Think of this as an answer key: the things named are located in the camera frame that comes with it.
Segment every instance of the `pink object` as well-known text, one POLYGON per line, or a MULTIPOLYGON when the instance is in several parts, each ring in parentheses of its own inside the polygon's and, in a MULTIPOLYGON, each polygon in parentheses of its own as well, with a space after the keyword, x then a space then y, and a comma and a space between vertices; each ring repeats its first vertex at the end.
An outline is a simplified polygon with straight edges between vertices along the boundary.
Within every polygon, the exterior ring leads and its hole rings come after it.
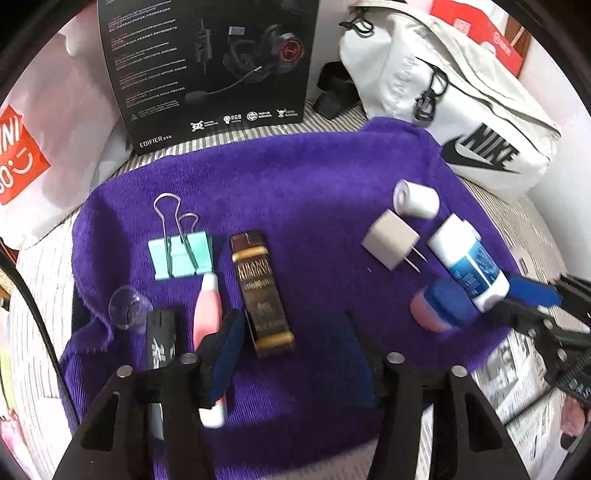
POLYGON ((441 320, 437 312, 427 303, 424 293, 424 289, 419 290, 410 301, 410 313, 413 318, 421 327, 432 332, 441 333, 451 330, 453 327, 441 320))
POLYGON ((193 347, 195 350, 203 337, 210 333, 216 333, 221 325, 222 299, 217 289, 217 275, 206 273, 203 276, 193 316, 193 347))
MULTIPOLYGON (((216 333, 222 326, 222 299, 217 287, 217 275, 206 273, 201 282, 193 316, 193 346, 195 350, 210 333, 216 333)), ((213 408, 200 408, 199 416, 204 427, 218 429, 225 423, 226 397, 220 398, 213 408)))
POLYGON ((585 428, 585 413, 581 404, 571 397, 566 397, 560 416, 561 430, 571 437, 578 437, 585 428))

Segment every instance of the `headset box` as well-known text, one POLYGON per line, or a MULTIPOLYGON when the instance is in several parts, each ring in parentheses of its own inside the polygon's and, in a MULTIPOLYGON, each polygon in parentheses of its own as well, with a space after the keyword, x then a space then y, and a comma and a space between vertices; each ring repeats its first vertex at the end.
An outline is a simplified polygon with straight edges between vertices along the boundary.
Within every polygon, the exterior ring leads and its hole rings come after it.
POLYGON ((318 0, 99 0, 135 151, 301 122, 317 10, 318 0))

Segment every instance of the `red logo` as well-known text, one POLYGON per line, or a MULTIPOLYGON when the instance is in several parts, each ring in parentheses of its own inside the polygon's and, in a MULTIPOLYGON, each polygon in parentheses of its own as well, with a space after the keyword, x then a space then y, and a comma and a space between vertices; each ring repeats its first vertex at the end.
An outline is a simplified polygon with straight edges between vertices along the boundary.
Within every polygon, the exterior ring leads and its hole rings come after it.
POLYGON ((297 38, 286 40, 279 50, 279 57, 287 63, 297 62, 304 53, 304 47, 297 38))
POLYGON ((22 115, 8 105, 0 116, 0 204, 16 198, 49 166, 22 115))

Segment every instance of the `black cord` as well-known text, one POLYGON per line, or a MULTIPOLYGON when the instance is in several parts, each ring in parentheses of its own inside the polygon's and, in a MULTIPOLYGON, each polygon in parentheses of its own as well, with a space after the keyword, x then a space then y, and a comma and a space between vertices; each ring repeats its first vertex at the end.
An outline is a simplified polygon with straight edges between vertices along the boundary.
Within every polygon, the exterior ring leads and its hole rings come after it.
POLYGON ((374 32, 375 26, 369 20, 365 18, 367 7, 357 7, 355 11, 357 15, 350 22, 341 22, 339 25, 345 27, 347 30, 355 30, 361 35, 371 35, 374 32))
POLYGON ((445 73, 441 68, 437 65, 433 65, 423 59, 417 57, 417 60, 421 60, 423 63, 426 63, 431 67, 431 80, 429 81, 429 86, 427 89, 421 94, 421 96, 415 99, 414 105, 414 117, 416 120, 421 122, 432 122, 435 118, 435 111, 437 109, 437 99, 442 97, 447 89, 449 88, 449 78, 447 77, 447 73, 445 73), (435 78, 439 78, 439 81, 443 84, 443 88, 441 92, 437 93, 433 90, 433 86, 435 84, 435 78))
POLYGON ((236 85, 240 85, 242 82, 244 82, 244 80, 246 80, 249 76, 253 75, 255 72, 258 72, 262 69, 262 67, 257 67, 254 70, 251 70, 250 72, 248 72, 244 77, 242 77, 240 80, 238 80, 237 82, 234 82, 231 85, 228 85, 227 87, 224 88, 220 88, 219 90, 216 90, 214 92, 208 92, 208 95, 214 95, 215 93, 222 93, 225 92, 226 90, 229 90, 230 88, 234 88, 236 85))
POLYGON ((517 412, 509 420, 507 420, 506 422, 504 422, 503 425, 505 427, 508 427, 509 425, 511 425, 515 420, 517 420, 518 418, 521 418, 523 415, 525 415, 526 413, 528 413, 532 408, 534 408, 537 405, 539 405, 540 402, 542 402, 547 397, 549 397, 550 395, 552 395, 552 393, 554 392, 554 390, 556 390, 556 387, 548 387, 548 388, 546 388, 546 390, 544 390, 540 395, 538 395, 538 397, 536 399, 532 400, 532 402, 530 402, 529 405, 527 405, 526 407, 524 407, 521 411, 517 412))
POLYGON ((51 338, 49 337, 49 333, 47 333, 47 327, 45 326, 45 322, 43 321, 43 317, 41 317, 41 312, 39 311, 39 307, 35 302, 35 298, 33 298, 33 294, 27 284, 21 277, 21 274, 18 272, 17 268, 12 264, 12 261, 7 257, 4 251, 0 251, 0 270, 2 270, 8 278, 14 283, 14 286, 22 295, 22 298, 25 300, 29 311, 31 312, 35 323, 37 324, 37 328, 39 329, 39 333, 41 334, 41 340, 43 341, 43 345, 47 350, 47 355, 49 356, 49 360, 51 362, 51 366, 53 367, 56 377, 57 377, 57 386, 59 387, 61 393, 64 395, 66 399, 66 407, 74 421, 76 426, 80 425, 80 419, 78 418, 78 413, 74 407, 74 402, 72 401, 72 395, 70 394, 70 390, 66 385, 66 380, 64 378, 64 373, 61 371, 60 364, 57 360, 56 351, 53 348, 53 343, 51 342, 51 338))

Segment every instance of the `headset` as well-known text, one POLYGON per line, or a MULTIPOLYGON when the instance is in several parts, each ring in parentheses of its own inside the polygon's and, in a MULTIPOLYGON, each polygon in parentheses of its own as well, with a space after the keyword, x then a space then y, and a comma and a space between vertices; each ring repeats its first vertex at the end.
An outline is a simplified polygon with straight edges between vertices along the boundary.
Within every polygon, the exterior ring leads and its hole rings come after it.
MULTIPOLYGON (((304 43, 285 25, 271 25, 259 42, 242 38, 243 28, 231 27, 229 51, 223 55, 225 69, 238 80, 214 92, 195 91, 185 95, 185 103, 199 105, 208 95, 226 92, 241 83, 259 83, 272 75, 291 72, 304 56, 304 43)), ((212 58, 211 31, 203 26, 197 34, 197 62, 203 66, 212 58)))

